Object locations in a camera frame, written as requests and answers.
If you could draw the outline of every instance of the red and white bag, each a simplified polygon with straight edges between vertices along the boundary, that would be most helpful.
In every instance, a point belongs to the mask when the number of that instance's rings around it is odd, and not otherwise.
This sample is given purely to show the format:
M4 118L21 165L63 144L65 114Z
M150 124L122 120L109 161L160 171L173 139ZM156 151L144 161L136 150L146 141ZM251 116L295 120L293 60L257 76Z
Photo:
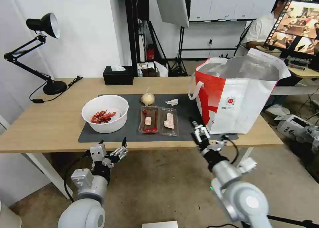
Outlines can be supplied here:
M211 134L248 133L278 80L289 77L285 63L272 55L250 49L246 56L209 58L199 65L188 96L196 99ZM195 77L193 96L190 90Z

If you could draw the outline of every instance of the black table mat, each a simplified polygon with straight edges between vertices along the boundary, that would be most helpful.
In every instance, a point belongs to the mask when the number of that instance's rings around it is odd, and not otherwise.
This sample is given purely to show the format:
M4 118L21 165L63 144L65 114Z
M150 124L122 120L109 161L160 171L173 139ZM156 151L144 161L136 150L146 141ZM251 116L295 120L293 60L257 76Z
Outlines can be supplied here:
M128 142L160 142L160 141L191 141L191 132L194 131L189 122L189 117L202 121L198 111L196 101L189 100L187 94L155 94L155 104L152 106L174 108L177 110L179 135L177 137L165 136L160 134L143 134L138 132L138 127L141 120L141 94L125 94L119 95L125 98L129 103L126 124L120 129L112 133L98 133L94 131L88 123L80 134L78 142L121 142L126 137ZM165 103L178 98L178 105L171 106ZM219 138L218 134L211 134L211 139ZM237 134L229 134L231 140L238 139Z

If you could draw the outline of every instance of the whiteboard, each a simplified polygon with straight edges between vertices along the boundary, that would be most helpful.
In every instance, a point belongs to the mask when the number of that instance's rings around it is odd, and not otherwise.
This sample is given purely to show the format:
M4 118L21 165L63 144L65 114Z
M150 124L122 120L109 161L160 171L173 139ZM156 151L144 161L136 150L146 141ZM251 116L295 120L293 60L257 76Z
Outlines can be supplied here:
M191 0L189 21L256 19L276 0Z

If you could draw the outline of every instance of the clear plastic container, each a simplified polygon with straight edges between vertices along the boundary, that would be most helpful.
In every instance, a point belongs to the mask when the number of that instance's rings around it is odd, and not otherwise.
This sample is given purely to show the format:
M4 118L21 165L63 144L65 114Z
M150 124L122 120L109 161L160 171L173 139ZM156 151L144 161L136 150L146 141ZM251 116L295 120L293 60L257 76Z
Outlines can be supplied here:
M164 121L167 120L167 114L173 115L173 127L174 128L168 128L164 125ZM167 136L178 136L178 120L177 120L177 111L173 108L165 108L161 107L159 108L159 132L162 135Z
M141 121L139 126L140 133L158 133L159 132L159 107L142 106ZM151 118L151 125L145 124L146 117Z

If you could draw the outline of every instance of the lamp base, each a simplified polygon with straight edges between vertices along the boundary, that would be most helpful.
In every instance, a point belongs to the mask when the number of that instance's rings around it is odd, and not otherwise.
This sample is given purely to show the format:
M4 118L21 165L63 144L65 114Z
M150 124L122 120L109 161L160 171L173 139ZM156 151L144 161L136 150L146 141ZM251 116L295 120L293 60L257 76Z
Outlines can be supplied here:
M44 87L43 92L47 95L54 95L64 92L67 89L67 85L62 81L49 81Z

